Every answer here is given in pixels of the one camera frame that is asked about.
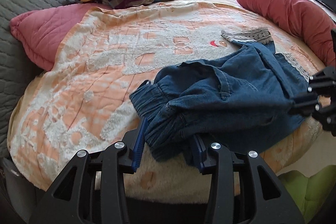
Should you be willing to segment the orange white fleece blanket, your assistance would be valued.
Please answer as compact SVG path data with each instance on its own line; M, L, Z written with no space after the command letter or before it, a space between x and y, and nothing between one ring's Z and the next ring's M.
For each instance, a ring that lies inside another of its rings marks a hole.
M80 149L121 140L139 119L129 94L166 66L236 51L222 30L266 27L276 51L303 76L322 62L300 40L237 5L158 3L94 8L60 43L54 67L26 88L10 119L8 147L18 171L47 190Z

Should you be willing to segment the grey quilted headboard cover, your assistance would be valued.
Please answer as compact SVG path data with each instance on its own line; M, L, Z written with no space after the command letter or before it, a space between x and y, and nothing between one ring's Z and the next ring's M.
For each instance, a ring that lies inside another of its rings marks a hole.
M8 157L9 119L28 84L54 66L66 22L84 11L70 0L1 0L1 157Z

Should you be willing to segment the blue denim pants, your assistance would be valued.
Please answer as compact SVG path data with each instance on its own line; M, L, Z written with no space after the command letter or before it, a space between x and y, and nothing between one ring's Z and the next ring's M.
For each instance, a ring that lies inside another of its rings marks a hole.
M309 80L296 59L276 52L266 28L222 31L222 37L238 50L164 67L130 94L137 114L147 119L145 141L155 160L183 154L190 161L193 135L235 152L264 152L303 123L289 114Z

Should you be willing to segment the pink quilted pillow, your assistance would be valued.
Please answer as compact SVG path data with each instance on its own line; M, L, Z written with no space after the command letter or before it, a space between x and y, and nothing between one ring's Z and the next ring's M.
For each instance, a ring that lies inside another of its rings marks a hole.
M50 71L60 42L93 7L110 9L107 5L86 3L29 11L10 20L10 32L35 65Z

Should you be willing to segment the red rolled quilt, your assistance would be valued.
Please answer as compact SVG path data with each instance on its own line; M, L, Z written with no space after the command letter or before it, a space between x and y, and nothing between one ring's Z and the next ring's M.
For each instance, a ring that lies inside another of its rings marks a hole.
M301 39L326 65L335 66L331 30L335 23L309 0L236 0L242 7L271 20Z

